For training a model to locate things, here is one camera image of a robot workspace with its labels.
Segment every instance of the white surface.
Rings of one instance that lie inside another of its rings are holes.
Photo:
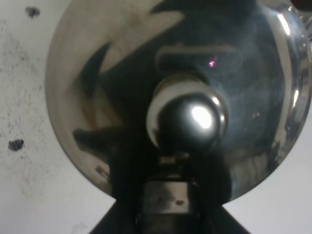
[[[69,0],[0,1],[0,234],[87,234],[112,200],[69,162],[44,100],[44,67]],[[40,9],[38,18],[24,13]],[[291,154],[267,180],[225,205],[253,234],[312,233],[312,114]],[[21,138],[18,152],[8,141]]]

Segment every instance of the black speck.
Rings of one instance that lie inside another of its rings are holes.
[[[12,151],[18,151],[20,150],[21,148],[23,148],[24,146],[24,141],[23,140],[13,140],[13,141],[9,141],[9,150],[12,150]]]
[[[40,15],[40,10],[34,6],[27,6],[25,12],[30,18],[38,17]]]

